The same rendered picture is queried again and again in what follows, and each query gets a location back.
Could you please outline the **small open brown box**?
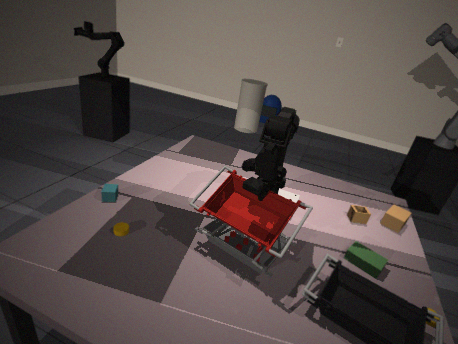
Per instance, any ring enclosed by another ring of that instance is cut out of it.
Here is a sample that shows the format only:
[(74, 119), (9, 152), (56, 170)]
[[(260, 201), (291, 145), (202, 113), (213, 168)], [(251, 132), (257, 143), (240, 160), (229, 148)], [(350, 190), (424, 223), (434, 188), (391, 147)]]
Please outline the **small open brown box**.
[(350, 205), (347, 217), (352, 223), (367, 224), (371, 214), (366, 207)]

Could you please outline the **small teal block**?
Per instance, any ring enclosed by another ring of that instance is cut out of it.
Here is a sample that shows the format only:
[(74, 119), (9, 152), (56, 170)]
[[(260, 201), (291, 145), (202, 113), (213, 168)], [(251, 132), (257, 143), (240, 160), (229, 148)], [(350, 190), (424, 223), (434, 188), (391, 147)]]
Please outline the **small teal block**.
[(115, 202), (118, 195), (118, 184), (105, 184), (102, 190), (102, 202)]

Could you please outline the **green rectangular block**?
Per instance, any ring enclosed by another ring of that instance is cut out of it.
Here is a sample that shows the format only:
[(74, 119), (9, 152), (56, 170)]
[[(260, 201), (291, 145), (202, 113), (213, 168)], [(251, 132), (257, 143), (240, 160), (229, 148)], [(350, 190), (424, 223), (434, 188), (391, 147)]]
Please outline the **green rectangular block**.
[(355, 242), (345, 253), (344, 258), (374, 278), (378, 278), (388, 259)]

